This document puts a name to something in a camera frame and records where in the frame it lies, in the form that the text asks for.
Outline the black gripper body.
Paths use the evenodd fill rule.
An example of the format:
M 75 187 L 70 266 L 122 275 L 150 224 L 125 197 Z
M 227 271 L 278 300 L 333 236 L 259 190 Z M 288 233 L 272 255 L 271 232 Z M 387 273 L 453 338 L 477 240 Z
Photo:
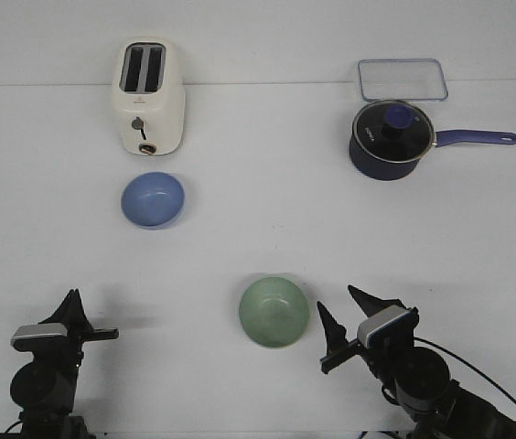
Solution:
M 67 335 L 43 337 L 33 352 L 33 360 L 52 366 L 64 376 L 77 376 L 84 359 L 84 343 L 114 340 L 118 337 L 118 328 L 70 331 Z
M 371 349 L 362 346 L 356 337 L 348 341 L 348 345 L 339 352 L 331 354 L 330 356 L 325 355 L 320 360 L 321 371 L 324 374 L 328 374 L 347 360 L 359 356 L 363 358 L 374 377 L 379 380 L 388 380 L 391 376 L 391 372 L 389 371 L 390 365 L 394 362 L 392 357 L 395 357 L 403 350 L 411 348 L 414 344 L 413 332 L 419 323 L 419 313 L 418 309 L 415 307 L 406 309 L 412 310 L 415 313 L 415 322 L 408 327 L 408 331 L 401 329 L 393 336 L 385 338 L 377 348 Z

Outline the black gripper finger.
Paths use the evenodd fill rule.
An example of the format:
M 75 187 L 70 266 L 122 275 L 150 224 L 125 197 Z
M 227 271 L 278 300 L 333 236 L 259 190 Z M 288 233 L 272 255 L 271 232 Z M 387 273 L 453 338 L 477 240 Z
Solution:
M 326 355 L 330 356 L 348 345 L 347 329 L 337 322 L 323 303 L 317 301 L 317 311 L 321 320 L 326 339 Z
M 75 311 L 74 311 L 74 326 L 79 330 L 89 330 L 90 321 L 85 315 L 83 304 L 81 301 L 81 294 L 79 290 L 74 291 L 75 294 Z
M 76 289 L 70 289 L 65 298 L 53 314 L 46 319 L 40 321 L 40 324 L 54 324 L 59 323 L 65 327 L 70 326 L 70 321 L 74 315 L 73 307 L 76 299 Z
M 381 299 L 353 285 L 348 286 L 348 291 L 365 316 L 374 316 L 393 305 L 405 308 L 405 305 L 399 299 Z

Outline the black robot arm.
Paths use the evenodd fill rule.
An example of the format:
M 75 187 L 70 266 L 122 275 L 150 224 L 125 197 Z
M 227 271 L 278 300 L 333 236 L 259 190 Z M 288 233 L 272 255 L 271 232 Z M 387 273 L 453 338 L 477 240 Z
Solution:
M 22 438 L 93 438 L 84 418 L 74 415 L 79 370 L 86 342 L 114 340 L 117 328 L 95 328 L 85 315 L 80 291 L 71 289 L 46 319 L 19 327 L 10 339 L 32 360 L 19 369 L 10 396 L 21 408 Z
M 385 400 L 414 422 L 411 438 L 516 438 L 516 421 L 461 387 L 443 359 L 446 348 L 416 337 L 419 312 L 398 299 L 381 299 L 351 285 L 350 296 L 367 317 L 357 336 L 317 304 L 326 338 L 323 373 L 360 357 L 380 381 Z

